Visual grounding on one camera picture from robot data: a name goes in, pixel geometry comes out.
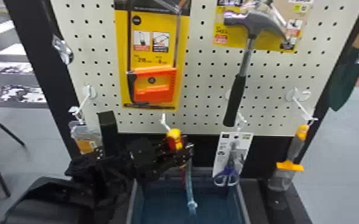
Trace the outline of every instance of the clear plastic tube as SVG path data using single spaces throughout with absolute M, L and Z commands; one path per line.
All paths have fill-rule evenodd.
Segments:
M 191 169 L 192 159 L 189 159 L 185 168 L 185 186 L 187 191 L 189 214 L 190 216 L 196 216 L 197 203 L 193 198 Z

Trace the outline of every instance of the barcode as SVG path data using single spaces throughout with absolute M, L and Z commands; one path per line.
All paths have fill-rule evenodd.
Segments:
M 91 146 L 92 149 L 95 149 L 97 147 L 96 142 L 94 141 L 89 141 L 89 145 Z
M 313 4 L 313 0 L 288 0 L 289 3 L 306 3 Z

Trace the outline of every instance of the white pegboard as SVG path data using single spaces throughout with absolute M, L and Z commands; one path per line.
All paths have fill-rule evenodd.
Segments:
M 92 85 L 98 97 L 85 108 L 86 122 L 98 126 L 97 112 L 113 110 L 120 132 L 163 133 L 161 112 L 122 108 L 112 0 L 52 0 L 58 25 L 74 51 L 69 65 L 78 100 Z M 242 60 L 242 49 L 213 46 L 216 0 L 193 0 L 182 81 L 181 106 L 167 121 L 184 133 L 218 134 L 231 88 Z M 284 95 L 294 86 L 309 89 L 303 105 L 314 108 L 345 41 L 359 15 L 359 0 L 316 0 L 294 54 L 255 51 L 240 111 L 255 135 L 292 136 L 304 121 L 302 111 Z

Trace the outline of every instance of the blue scissors handle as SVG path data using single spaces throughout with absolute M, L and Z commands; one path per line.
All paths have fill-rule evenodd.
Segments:
M 216 186 L 234 186 L 239 182 L 239 175 L 234 167 L 226 166 L 223 171 L 214 176 L 213 182 Z

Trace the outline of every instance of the gray floor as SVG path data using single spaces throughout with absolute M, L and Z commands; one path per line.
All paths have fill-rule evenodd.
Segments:
M 359 223 L 359 88 L 325 117 L 294 179 L 315 224 Z
M 0 122 L 28 147 L 0 131 L 0 170 L 13 194 L 0 203 L 1 219 L 36 178 L 61 176 L 69 156 L 46 109 L 0 108 Z M 302 163 L 306 172 L 295 185 L 313 223 L 359 223 L 359 88 L 328 113 Z

